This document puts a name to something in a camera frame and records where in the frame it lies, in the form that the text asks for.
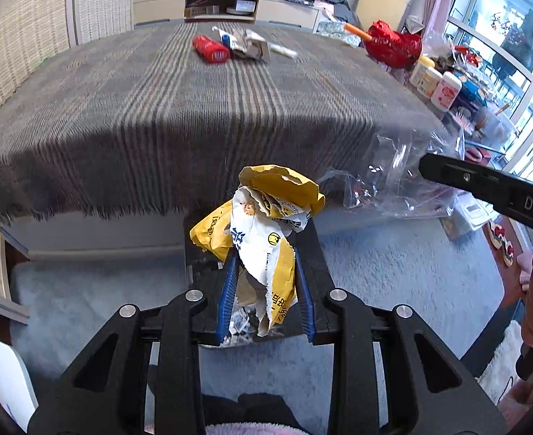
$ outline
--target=metal screw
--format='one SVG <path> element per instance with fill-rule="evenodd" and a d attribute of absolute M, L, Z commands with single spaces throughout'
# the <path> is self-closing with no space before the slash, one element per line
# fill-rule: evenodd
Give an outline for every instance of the metal screw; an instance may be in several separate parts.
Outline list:
<path fill-rule="evenodd" d="M 347 299 L 347 293 L 343 291 L 342 289 L 333 289 L 329 296 L 331 296 L 331 299 L 333 301 L 344 301 Z"/>
<path fill-rule="evenodd" d="M 395 312 L 399 317 L 404 319 L 409 319 L 413 315 L 412 309 L 406 305 L 398 306 L 397 309 L 395 309 Z"/>
<path fill-rule="evenodd" d="M 122 317 L 131 317 L 135 314 L 135 306 L 131 304 L 126 304 L 120 309 L 120 316 Z"/>
<path fill-rule="evenodd" d="M 193 303 L 195 303 L 196 301 L 199 301 L 203 297 L 204 297 L 204 293 L 202 293 L 199 289 L 190 289 L 186 293 L 186 299 Z"/>

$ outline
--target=red can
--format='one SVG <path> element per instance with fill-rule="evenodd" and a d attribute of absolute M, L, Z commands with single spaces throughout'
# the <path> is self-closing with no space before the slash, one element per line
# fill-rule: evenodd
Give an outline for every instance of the red can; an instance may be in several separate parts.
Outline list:
<path fill-rule="evenodd" d="M 207 36 L 196 36 L 192 45 L 210 63 L 226 62 L 230 58 L 230 51 L 226 46 Z"/>

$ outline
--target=tv stand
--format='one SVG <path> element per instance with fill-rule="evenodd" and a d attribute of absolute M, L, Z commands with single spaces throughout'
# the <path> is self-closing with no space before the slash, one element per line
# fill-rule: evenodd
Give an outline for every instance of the tv stand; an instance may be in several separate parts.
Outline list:
<path fill-rule="evenodd" d="M 240 21 L 269 24 L 314 32 L 322 12 L 312 6 L 285 0 L 247 0 L 254 11 L 244 15 L 228 14 L 226 8 L 236 0 L 134 0 L 134 26 L 160 21 Z M 191 8 L 212 7 L 207 14 Z"/>

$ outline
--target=white jar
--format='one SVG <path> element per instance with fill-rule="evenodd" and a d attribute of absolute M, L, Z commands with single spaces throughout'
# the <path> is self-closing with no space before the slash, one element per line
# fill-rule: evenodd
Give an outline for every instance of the white jar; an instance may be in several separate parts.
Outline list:
<path fill-rule="evenodd" d="M 417 91 L 426 98 L 431 98 L 436 91 L 437 85 L 441 82 L 442 75 L 434 68 L 429 67 L 424 74 L 424 77 L 417 85 Z"/>
<path fill-rule="evenodd" d="M 462 91 L 462 82 L 451 72 L 445 72 L 432 95 L 432 103 L 440 111 L 447 111 Z"/>
<path fill-rule="evenodd" d="M 415 64 L 415 68 L 411 73 L 411 77 L 409 77 L 409 82 L 417 88 L 417 85 L 419 85 L 419 82 L 421 82 L 421 80 L 424 78 L 425 72 L 428 71 L 428 68 L 434 68 L 435 66 L 436 63 L 433 60 L 425 55 L 422 55 Z"/>

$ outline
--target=pink fluffy fabric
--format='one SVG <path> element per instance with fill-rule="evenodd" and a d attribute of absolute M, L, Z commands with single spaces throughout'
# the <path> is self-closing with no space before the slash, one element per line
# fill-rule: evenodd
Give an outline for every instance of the pink fluffy fabric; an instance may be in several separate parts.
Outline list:
<path fill-rule="evenodd" d="M 146 432 L 154 433 L 152 425 L 146 427 Z M 273 423 L 224 423 L 209 425 L 206 435 L 307 435 L 302 430 L 275 425 Z"/>

